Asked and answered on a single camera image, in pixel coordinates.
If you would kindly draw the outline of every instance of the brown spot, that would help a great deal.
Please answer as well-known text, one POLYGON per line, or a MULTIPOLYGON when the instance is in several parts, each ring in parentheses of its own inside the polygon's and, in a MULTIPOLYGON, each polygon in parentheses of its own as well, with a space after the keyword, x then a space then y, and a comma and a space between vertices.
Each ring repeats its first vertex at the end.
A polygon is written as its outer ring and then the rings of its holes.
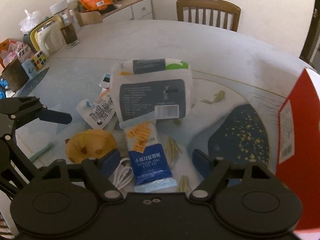
POLYGON ((85 146, 83 146, 80 152, 82 154, 87 154, 87 148, 85 146))
POLYGON ((96 155, 101 155, 102 154, 102 150, 101 149, 96 150, 95 153, 96 153, 96 155))

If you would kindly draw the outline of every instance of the dark gray label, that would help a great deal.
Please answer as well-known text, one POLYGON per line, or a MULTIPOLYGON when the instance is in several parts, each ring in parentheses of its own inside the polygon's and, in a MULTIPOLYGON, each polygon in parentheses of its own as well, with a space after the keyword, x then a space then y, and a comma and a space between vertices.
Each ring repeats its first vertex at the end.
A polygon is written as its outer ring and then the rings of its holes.
POLYGON ((179 105, 179 118, 186 115, 186 94, 182 79, 123 84, 119 98, 123 121, 148 114, 155 110, 155 106, 179 105))
POLYGON ((143 59, 133 61, 133 73, 144 74, 165 70, 165 59, 143 59))

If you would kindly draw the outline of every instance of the barcode label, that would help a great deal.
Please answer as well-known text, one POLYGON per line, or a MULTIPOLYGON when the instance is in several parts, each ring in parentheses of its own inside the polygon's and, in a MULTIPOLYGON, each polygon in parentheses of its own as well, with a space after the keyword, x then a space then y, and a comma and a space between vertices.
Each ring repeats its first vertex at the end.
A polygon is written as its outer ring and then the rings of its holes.
POLYGON ((179 105, 155 106, 156 119, 179 118, 179 105))
POLYGON ((290 100, 282 108, 280 114, 280 151, 279 163, 294 156, 294 126, 290 100))
POLYGON ((97 2, 97 6, 104 5, 104 1, 97 2))

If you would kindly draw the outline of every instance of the wooden chair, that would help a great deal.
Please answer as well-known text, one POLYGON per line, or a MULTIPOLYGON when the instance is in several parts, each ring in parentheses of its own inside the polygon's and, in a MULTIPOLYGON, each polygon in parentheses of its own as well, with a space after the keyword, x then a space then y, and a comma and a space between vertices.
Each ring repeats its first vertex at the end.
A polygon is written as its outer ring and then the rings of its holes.
POLYGON ((218 11, 216 27, 220 27, 221 12, 224 12, 223 28, 227 29, 228 26, 228 14, 233 14, 230 30, 236 32, 238 29, 239 17, 241 9, 233 3, 223 0, 177 0, 177 14, 178 21, 183 22, 183 8, 189 8, 188 22, 192 22, 191 19, 191 7, 196 8, 196 20, 195 23, 199 23, 199 8, 203 8, 202 24, 206 24, 206 9, 211 9, 209 25, 213 26, 213 14, 214 10, 218 11))

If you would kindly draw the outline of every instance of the dark liquid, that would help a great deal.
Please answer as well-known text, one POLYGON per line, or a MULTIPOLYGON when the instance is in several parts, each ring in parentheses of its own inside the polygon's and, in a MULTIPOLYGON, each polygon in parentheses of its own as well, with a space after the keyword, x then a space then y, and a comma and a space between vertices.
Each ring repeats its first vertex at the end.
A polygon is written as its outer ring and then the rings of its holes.
POLYGON ((62 35, 63 35, 64 40, 66 41, 67 45, 75 42, 78 39, 76 31, 75 31, 72 23, 61 28, 61 32, 62 32, 62 35))

